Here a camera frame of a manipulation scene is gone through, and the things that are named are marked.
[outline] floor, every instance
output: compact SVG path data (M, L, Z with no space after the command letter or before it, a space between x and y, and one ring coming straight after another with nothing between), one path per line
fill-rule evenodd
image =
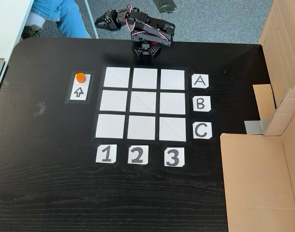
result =
M75 1L94 38L84 1ZM127 3L151 17L174 23L175 41L257 44L272 0L89 0L94 20L109 9L125 8ZM97 32L102 39L130 37L127 27L117 32ZM61 36L55 22L45 22L44 36Z

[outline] person's leg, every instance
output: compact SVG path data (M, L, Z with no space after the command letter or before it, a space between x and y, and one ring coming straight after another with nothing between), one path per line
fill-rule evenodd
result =
M65 37L90 38L85 29L79 6L74 0L63 0L60 5L60 21L57 26Z
M45 18L42 18L41 16L39 16L33 12L30 12L30 14L28 15L25 26L32 26L35 24L39 27L42 27L44 22L45 22Z
M46 19L60 20L60 4L63 0L34 0L21 39L43 36L43 24Z
M60 5L63 0L34 0L30 12L51 21L60 21Z

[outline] arrow symbol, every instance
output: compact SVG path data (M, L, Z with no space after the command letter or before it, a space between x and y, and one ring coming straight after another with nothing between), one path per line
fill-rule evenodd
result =
M79 98L81 94L84 94L83 90L80 88L78 88L74 93L76 93L76 97Z

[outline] number 2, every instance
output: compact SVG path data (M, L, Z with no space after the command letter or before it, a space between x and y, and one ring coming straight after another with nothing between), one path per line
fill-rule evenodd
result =
M140 148L140 147L135 147L135 148L133 148L133 149L131 150L131 152L133 152L133 153L134 153L135 151L138 152L138 157L135 158L135 159L132 159L132 163L143 163L143 160L140 159L141 156L143 155L143 149Z
M128 163L145 165L148 163L148 146L130 146L128 150Z

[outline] number 1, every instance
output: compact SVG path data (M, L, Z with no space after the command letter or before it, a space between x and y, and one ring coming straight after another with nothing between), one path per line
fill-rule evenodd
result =
M104 150L102 150L102 152L107 152L107 154L105 155L105 159L103 159L103 162L111 162L111 159L109 159L109 155L110 155L110 145L107 146Z

